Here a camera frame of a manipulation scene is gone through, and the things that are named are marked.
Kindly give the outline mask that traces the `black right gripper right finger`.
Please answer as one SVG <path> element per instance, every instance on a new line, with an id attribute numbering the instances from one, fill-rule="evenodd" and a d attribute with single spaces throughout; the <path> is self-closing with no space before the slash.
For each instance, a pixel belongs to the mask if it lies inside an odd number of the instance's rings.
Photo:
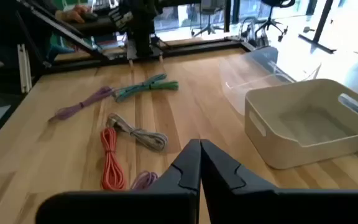
<path id="1" fill-rule="evenodd" d="M 358 224 L 358 190 L 282 189 L 207 139 L 201 181 L 211 223 Z"/>

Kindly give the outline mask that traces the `silver frame bracket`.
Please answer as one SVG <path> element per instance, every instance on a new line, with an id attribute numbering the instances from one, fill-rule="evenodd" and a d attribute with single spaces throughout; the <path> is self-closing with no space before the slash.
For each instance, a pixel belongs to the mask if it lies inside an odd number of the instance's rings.
<path id="1" fill-rule="evenodd" d="M 28 93 L 32 88 L 32 76 L 31 76 L 31 69 L 30 69 L 29 54 L 24 44 L 17 45 L 17 54 L 18 54 L 18 61 L 19 61 L 21 92 Z"/>

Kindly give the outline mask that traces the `black computer mouse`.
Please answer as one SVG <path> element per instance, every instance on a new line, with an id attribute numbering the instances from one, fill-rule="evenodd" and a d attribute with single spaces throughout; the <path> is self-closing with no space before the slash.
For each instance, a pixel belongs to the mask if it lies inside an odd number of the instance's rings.
<path id="1" fill-rule="evenodd" d="M 81 18 L 85 22 L 96 22 L 98 20 L 98 15 L 93 12 L 84 12 L 81 14 Z"/>

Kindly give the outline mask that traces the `person's hand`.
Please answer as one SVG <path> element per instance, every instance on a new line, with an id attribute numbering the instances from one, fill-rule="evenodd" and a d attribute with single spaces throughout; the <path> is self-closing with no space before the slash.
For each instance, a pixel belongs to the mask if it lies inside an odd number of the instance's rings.
<path id="1" fill-rule="evenodd" d="M 85 20 L 82 18 L 82 14 L 90 12 L 90 8 L 84 5 L 75 5 L 73 9 L 68 11 L 59 11 L 55 13 L 55 18 L 64 22 L 77 22 L 80 24 L 85 23 Z"/>

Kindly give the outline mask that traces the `black desk leg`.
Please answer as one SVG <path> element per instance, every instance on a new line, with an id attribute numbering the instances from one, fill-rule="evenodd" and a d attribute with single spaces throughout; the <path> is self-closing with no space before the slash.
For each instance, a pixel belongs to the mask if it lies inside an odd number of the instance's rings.
<path id="1" fill-rule="evenodd" d="M 329 13 L 331 11 L 333 2 L 334 2 L 334 0 L 325 0 L 323 11 L 321 13 L 317 28 L 314 31 L 314 36 L 312 38 L 309 38 L 306 35 L 301 34 L 301 33 L 298 34 L 298 38 L 300 38 L 301 40 L 304 40 L 305 42 L 307 42 L 310 45 L 311 53 L 313 53 L 316 49 L 320 49 L 328 54 L 333 54 L 336 51 L 336 49 L 326 47 L 325 45 L 322 45 L 319 42 L 321 34 L 323 33 L 324 26 L 328 19 Z"/>

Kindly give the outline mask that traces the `white plastic bin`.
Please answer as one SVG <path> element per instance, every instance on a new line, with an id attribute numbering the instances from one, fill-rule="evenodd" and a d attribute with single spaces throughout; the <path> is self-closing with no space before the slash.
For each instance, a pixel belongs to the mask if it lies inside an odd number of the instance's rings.
<path id="1" fill-rule="evenodd" d="M 244 129 L 270 167 L 288 169 L 358 151 L 358 93 L 329 79 L 246 93 Z"/>

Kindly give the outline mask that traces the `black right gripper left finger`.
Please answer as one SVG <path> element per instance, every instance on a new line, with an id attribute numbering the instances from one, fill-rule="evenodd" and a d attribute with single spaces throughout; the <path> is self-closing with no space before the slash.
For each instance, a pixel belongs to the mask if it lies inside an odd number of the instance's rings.
<path id="1" fill-rule="evenodd" d="M 147 189 L 64 192 L 38 208 L 36 224 L 196 224 L 201 141 L 192 139 Z"/>

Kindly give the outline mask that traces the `office chair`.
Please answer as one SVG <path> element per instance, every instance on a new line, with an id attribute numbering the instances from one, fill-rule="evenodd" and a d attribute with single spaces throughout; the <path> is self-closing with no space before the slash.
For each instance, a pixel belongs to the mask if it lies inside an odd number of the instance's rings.
<path id="1" fill-rule="evenodd" d="M 214 26 L 212 24 L 211 17 L 215 15 L 217 12 L 225 9 L 226 0 L 201 0 L 199 6 L 200 13 L 200 24 L 202 24 L 202 16 L 205 15 L 208 17 L 207 25 L 200 29 L 199 32 L 194 33 L 194 30 L 191 30 L 191 36 L 197 37 L 204 32 L 207 32 L 208 35 L 215 34 L 215 30 L 223 30 L 222 27 Z"/>
<path id="2" fill-rule="evenodd" d="M 270 7 L 270 12 L 268 15 L 267 20 L 254 32 L 254 35 L 257 37 L 257 33 L 258 31 L 265 29 L 265 30 L 269 30 L 270 26 L 274 26 L 277 30 L 280 31 L 280 35 L 278 36 L 278 41 L 281 42 L 283 39 L 283 36 L 287 33 L 288 31 L 288 27 L 286 27 L 284 30 L 281 30 L 277 25 L 281 24 L 281 22 L 276 22 L 273 18 L 272 18 L 272 14 L 273 14 L 273 9 L 275 7 L 279 7 L 279 8 L 288 8 L 291 7 L 295 4 L 295 0 L 261 0 L 262 3 L 264 3 L 265 5 L 268 5 Z"/>

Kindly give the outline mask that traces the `clear plastic bin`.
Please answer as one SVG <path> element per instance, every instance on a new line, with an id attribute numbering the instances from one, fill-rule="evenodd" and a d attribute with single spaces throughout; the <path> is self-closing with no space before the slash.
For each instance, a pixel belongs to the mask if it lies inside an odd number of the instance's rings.
<path id="1" fill-rule="evenodd" d="M 264 47 L 225 57 L 219 63 L 224 96 L 241 115 L 246 93 L 253 89 L 315 79 L 321 62 L 293 50 Z"/>

